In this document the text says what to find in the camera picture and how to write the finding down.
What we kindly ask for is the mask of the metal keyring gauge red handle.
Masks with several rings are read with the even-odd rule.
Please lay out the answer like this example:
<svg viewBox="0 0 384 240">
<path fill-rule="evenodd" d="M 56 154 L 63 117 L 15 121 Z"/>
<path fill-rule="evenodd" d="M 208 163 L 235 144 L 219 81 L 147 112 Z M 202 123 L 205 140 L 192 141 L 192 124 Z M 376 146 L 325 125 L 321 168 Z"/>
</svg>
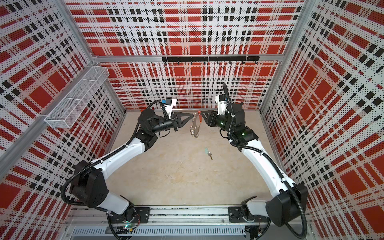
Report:
<svg viewBox="0 0 384 240">
<path fill-rule="evenodd" d="M 192 118 L 192 125 L 190 127 L 190 133 L 191 136 L 195 139 L 197 139 L 200 135 L 200 127 L 202 123 L 203 117 L 201 111 L 198 111 L 196 114 L 194 114 L 194 117 Z"/>
</svg>

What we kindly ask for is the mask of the key with green cover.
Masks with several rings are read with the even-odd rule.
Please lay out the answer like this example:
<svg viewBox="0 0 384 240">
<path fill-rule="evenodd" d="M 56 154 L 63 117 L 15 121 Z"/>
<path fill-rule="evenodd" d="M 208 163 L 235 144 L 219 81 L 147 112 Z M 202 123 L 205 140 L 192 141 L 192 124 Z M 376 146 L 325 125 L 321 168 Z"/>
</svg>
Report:
<svg viewBox="0 0 384 240">
<path fill-rule="evenodd" d="M 213 159 L 212 153 L 209 151 L 209 149 L 205 148 L 205 153 L 210 157 L 211 160 Z"/>
</svg>

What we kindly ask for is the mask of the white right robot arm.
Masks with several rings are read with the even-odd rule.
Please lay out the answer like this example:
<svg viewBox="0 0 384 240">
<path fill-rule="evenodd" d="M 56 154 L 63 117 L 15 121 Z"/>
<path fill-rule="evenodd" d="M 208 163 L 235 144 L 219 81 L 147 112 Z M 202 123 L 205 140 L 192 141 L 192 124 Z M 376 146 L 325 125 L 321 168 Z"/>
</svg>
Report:
<svg viewBox="0 0 384 240">
<path fill-rule="evenodd" d="M 301 218 L 306 226 L 308 189 L 295 183 L 265 151 L 256 133 L 246 126 L 245 112 L 240 104 L 233 104 L 234 113 L 222 104 L 219 110 L 202 111 L 201 115 L 210 127 L 227 132 L 231 146 L 237 148 L 254 165 L 265 181 L 272 198 L 257 200 L 252 197 L 243 201 L 243 217 L 250 220 L 256 216 L 269 218 L 278 227 L 288 226 L 290 221 Z"/>
</svg>

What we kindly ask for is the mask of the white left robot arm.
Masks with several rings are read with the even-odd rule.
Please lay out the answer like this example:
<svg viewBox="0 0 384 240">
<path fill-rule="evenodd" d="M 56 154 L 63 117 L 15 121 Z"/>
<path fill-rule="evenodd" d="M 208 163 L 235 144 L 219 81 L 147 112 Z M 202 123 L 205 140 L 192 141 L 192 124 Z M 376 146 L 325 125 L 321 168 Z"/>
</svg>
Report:
<svg viewBox="0 0 384 240">
<path fill-rule="evenodd" d="M 120 220 L 131 222 L 137 215 L 134 204 L 112 193 L 106 180 L 128 161 L 148 151 L 158 140 L 158 133 L 177 131 L 193 118 L 193 114 L 182 112 L 162 117 L 151 108 L 145 109 L 125 144 L 90 163 L 81 161 L 76 165 L 74 175 L 63 186 L 62 200 L 69 205 L 114 213 Z"/>
</svg>

